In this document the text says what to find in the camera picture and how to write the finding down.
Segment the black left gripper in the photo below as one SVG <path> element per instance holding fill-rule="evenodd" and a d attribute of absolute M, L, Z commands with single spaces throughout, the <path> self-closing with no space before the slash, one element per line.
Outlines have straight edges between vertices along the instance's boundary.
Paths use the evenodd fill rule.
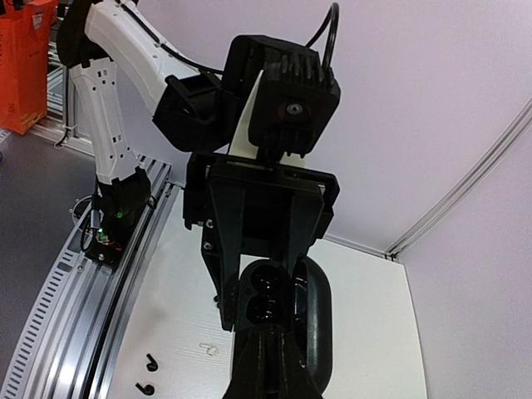
<path fill-rule="evenodd" d="M 203 227 L 202 257 L 225 331 L 235 324 L 241 256 L 272 259 L 293 274 L 331 224 L 339 193 L 336 176 L 317 170 L 221 154 L 190 157 L 185 225 Z"/>

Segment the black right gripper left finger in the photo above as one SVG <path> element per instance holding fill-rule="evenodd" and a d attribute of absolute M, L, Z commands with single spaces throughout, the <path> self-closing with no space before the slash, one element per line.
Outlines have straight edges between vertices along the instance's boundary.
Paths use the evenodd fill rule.
<path fill-rule="evenodd" d="M 265 333 L 258 328 L 238 332 L 234 364 L 224 398 L 264 398 Z"/>

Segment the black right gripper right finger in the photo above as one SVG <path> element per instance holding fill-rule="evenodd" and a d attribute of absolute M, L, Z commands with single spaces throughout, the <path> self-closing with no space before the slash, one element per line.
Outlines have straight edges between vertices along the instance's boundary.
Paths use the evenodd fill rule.
<path fill-rule="evenodd" d="M 322 398 L 291 332 L 278 331 L 278 398 Z"/>

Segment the large black charging case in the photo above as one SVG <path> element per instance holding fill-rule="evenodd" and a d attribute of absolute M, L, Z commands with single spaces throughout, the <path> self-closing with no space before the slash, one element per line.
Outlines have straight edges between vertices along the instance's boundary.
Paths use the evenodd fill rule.
<path fill-rule="evenodd" d="M 243 271 L 234 345 L 238 332 L 253 328 L 266 338 L 264 398 L 278 398 L 280 328 L 293 334 L 323 396 L 333 371 L 332 291 L 327 275 L 313 259 L 299 259 L 293 274 L 267 259 L 256 260 Z"/>

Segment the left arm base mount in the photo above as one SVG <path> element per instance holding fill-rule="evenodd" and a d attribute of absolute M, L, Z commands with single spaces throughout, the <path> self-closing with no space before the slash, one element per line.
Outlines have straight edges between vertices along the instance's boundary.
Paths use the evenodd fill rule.
<path fill-rule="evenodd" d="M 97 181 L 88 215 L 81 222 L 81 251 L 87 258 L 117 268 L 145 208 L 153 206 L 151 183 L 139 166 L 109 185 Z"/>

